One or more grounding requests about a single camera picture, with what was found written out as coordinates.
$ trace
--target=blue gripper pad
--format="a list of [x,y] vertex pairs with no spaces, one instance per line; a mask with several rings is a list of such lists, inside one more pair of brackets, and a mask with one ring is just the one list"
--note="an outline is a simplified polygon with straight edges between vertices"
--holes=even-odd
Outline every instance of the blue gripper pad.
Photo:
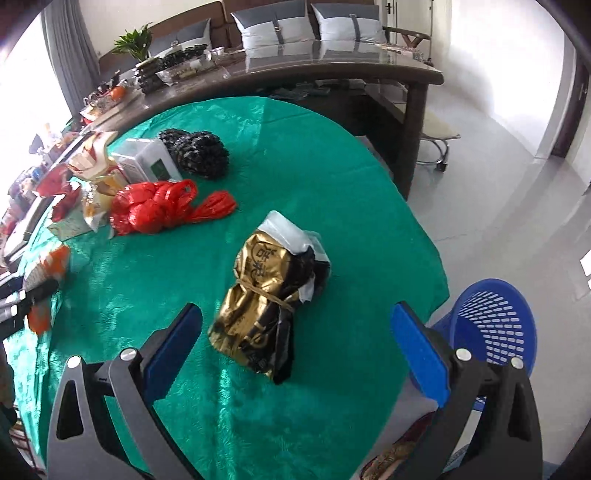
[[22,277],[17,274],[0,275],[0,299],[5,299],[22,288]]
[[449,373],[424,334],[427,328],[407,304],[397,303],[392,310],[390,329],[423,395],[443,407],[450,395]]
[[196,305],[187,305],[144,371],[144,401],[152,404],[168,394],[193,345],[201,334],[203,317]]

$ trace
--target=cushion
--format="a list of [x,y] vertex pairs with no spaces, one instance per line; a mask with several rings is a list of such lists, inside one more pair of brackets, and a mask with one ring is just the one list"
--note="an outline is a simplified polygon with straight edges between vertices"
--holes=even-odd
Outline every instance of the cushion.
[[176,42],[178,42],[182,48],[204,44],[207,44],[208,48],[212,48],[212,41],[209,36],[209,24],[211,20],[211,18],[208,18],[194,23],[193,25],[181,28],[178,32],[152,39],[150,56],[164,57]]
[[321,40],[385,43],[377,5],[313,4]]
[[306,0],[287,0],[233,12],[244,48],[314,40]]

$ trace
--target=white box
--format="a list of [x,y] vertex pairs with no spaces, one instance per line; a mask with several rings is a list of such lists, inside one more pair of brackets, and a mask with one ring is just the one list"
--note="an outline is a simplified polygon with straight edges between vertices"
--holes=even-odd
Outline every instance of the white box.
[[129,183],[183,179],[158,138],[128,138],[117,147],[112,157]]

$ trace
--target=gold plastic bag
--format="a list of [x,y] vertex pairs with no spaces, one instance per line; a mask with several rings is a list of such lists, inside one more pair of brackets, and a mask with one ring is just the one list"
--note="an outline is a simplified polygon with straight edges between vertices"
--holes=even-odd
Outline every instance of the gold plastic bag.
[[246,240],[208,336],[213,347],[279,384],[293,362],[293,315],[322,290],[330,262],[316,234],[272,211]]

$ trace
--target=red plastic bag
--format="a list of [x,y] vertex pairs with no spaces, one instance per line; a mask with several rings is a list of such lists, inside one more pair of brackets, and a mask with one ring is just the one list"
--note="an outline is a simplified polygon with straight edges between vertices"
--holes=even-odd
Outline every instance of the red plastic bag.
[[230,193],[213,192],[197,208],[192,180],[159,181],[127,185],[113,199],[111,226],[119,235],[132,232],[158,233],[184,223],[198,223],[230,215],[237,207]]
[[52,168],[45,178],[39,182],[39,185],[35,188],[35,192],[40,197],[51,197],[60,193],[68,193],[72,190],[69,181],[73,175],[65,163],[60,163]]
[[59,222],[66,218],[80,199],[81,185],[77,182],[72,183],[67,183],[62,187],[60,194],[63,194],[64,197],[53,206],[51,211],[52,222]]

